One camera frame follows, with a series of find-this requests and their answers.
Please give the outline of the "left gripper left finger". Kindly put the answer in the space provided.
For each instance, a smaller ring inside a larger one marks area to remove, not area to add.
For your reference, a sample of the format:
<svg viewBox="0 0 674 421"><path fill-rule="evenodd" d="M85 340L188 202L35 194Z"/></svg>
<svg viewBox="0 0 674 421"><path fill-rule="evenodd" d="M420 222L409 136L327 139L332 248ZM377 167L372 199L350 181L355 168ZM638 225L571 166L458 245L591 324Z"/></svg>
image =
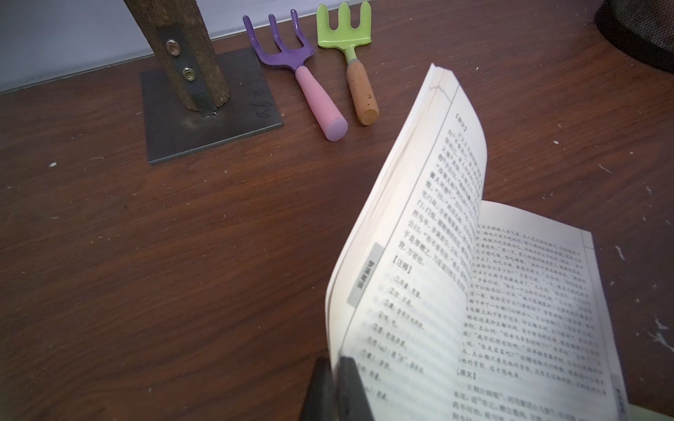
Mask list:
<svg viewBox="0 0 674 421"><path fill-rule="evenodd" d="M328 358L319 358L313 367L305 395L300 421L333 421L335 419L335 389L332 367Z"/></svg>

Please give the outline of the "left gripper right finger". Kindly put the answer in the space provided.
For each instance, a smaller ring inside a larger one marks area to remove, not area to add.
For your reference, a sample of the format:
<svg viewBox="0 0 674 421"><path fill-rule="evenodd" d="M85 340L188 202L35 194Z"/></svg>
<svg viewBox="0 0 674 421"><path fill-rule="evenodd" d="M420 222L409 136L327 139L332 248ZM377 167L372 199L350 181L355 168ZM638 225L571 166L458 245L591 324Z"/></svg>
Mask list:
<svg viewBox="0 0 674 421"><path fill-rule="evenodd" d="M336 394L341 421L374 421L360 371L352 357L340 357Z"/></svg>

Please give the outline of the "dark blue paperback book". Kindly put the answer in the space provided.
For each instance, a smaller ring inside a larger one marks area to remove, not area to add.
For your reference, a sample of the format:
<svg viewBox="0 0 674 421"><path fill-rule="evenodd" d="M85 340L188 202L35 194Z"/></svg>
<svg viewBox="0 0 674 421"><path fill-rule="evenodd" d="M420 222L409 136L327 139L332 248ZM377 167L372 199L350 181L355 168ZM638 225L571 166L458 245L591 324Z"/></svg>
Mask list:
<svg viewBox="0 0 674 421"><path fill-rule="evenodd" d="M484 200L486 164L431 66L331 276L331 362L377 420L629 419L591 233Z"/></svg>

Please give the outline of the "green sticky note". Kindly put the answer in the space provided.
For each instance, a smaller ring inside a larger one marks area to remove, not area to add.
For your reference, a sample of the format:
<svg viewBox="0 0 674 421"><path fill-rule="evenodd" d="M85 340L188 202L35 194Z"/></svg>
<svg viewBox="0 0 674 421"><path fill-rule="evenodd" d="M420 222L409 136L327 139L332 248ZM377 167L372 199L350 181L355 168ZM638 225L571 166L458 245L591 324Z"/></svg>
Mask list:
<svg viewBox="0 0 674 421"><path fill-rule="evenodd" d="M653 412L637 405L630 405L630 417L632 421L674 421L674 417L659 412Z"/></svg>

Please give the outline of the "purple toy garden fork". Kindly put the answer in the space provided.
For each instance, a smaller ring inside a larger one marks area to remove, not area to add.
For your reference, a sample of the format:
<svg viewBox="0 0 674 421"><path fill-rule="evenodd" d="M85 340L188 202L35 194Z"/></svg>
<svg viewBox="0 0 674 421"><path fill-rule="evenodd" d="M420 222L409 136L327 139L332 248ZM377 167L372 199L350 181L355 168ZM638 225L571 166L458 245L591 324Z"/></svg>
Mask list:
<svg viewBox="0 0 674 421"><path fill-rule="evenodd" d="M349 129L347 120L344 118L333 99L330 98L323 86L314 77L310 69L305 66L306 60L314 55L315 49L301 30L297 11L295 9L291 10L291 21L294 33L302 44L302 47L300 48L289 48L286 46L278 31L276 17L273 14L269 15L272 37L279 49L277 54L267 54L264 52L249 16L244 15L242 21L247 36L249 37L249 41L262 63L268 66L287 68L293 71L298 84L303 91L305 100L326 139L328 141L338 141L343 139Z"/></svg>

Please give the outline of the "green toy garden rake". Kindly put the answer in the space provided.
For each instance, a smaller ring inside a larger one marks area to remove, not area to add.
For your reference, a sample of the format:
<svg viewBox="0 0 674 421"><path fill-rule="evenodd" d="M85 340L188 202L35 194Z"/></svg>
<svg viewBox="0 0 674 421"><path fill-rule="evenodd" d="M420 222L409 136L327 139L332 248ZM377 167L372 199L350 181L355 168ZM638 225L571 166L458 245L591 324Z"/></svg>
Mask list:
<svg viewBox="0 0 674 421"><path fill-rule="evenodd" d="M373 125L380 111L375 93L363 63L356 55L358 47L372 42L372 10L368 1L360 5L358 27L351 25L351 12L347 3L338 8L338 26L332 29L326 5L320 5L316 11L318 45L324 49L339 49L347 63L347 80L356 117L363 126Z"/></svg>

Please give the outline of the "mesh waste bin with liner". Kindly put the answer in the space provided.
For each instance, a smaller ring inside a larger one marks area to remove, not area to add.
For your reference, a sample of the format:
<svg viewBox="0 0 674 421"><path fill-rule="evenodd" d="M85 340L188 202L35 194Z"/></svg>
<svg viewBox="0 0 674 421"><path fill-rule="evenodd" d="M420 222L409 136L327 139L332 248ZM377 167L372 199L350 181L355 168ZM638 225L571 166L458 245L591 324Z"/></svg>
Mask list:
<svg viewBox="0 0 674 421"><path fill-rule="evenodd" d="M604 1L594 23L624 54L673 73L673 0Z"/></svg>

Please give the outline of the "dark metal tree base plate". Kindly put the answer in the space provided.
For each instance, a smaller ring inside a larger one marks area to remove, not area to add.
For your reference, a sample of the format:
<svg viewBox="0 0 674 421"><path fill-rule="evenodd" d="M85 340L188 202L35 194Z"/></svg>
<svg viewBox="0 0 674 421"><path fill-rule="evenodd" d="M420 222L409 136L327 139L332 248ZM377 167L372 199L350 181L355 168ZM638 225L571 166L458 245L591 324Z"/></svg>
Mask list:
<svg viewBox="0 0 674 421"><path fill-rule="evenodd" d="M185 108L163 70L140 74L147 160L151 165L284 125L252 47L219 54L217 59L230 97L214 114Z"/></svg>

